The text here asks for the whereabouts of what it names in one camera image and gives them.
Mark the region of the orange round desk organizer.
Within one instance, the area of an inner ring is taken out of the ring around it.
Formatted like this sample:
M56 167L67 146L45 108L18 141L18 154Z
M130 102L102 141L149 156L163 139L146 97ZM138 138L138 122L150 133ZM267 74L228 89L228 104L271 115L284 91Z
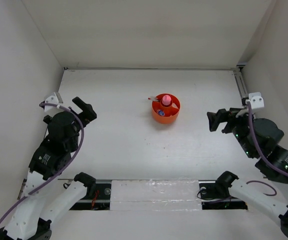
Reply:
M172 104L170 106L163 106L161 104L161 99L164 95L171 96ZM156 122L164 125L172 124L173 122L175 122L181 109L181 103L179 99L170 93L161 93L159 95L156 95L155 97L159 99L159 102L151 101L151 115L153 119ZM165 116L159 116L157 114L157 110L163 110L165 112Z

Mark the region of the pink-capped clear tube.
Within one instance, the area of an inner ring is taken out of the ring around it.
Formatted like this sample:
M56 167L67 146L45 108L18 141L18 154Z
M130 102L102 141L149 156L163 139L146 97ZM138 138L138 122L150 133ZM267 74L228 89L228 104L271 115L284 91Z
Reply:
M170 95L166 94L161 99L161 104L165 107L168 107L172 104L172 98Z

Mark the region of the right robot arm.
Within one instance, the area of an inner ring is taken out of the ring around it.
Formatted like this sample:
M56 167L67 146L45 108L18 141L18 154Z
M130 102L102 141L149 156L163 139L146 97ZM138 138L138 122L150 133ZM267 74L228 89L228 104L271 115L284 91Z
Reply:
M225 171L214 182L200 185L197 196L208 204L238 199L269 217L288 238L288 150L279 145L284 132L267 118L255 118L249 109L220 109L207 114L209 130L221 123L222 133L233 134L246 156L256 159L255 168L282 194L286 202L262 193L236 174Z

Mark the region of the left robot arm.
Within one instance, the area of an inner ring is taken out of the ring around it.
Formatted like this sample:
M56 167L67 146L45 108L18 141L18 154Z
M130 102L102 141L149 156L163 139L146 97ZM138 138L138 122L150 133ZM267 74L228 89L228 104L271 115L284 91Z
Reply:
M56 221L76 202L95 194L96 179L80 172L67 189L44 208L55 180L81 150L85 127L97 118L91 104L79 97L72 102L81 109L80 113L49 98L40 103L45 111L55 108L59 112L43 119L47 125L46 135L29 163L22 198L0 219L0 240L48 240Z

